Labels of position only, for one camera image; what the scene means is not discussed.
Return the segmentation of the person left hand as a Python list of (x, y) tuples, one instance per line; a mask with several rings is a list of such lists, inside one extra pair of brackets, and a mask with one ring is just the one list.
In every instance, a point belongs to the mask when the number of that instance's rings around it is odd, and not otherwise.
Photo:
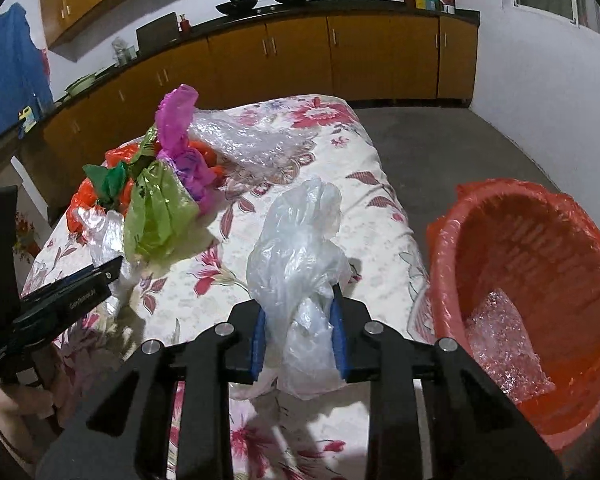
[(34, 437), (24, 419), (48, 415), (53, 411), (53, 406), (53, 393), (48, 390), (23, 385), (0, 385), (0, 441), (28, 474), (33, 474), (42, 451), (34, 444)]

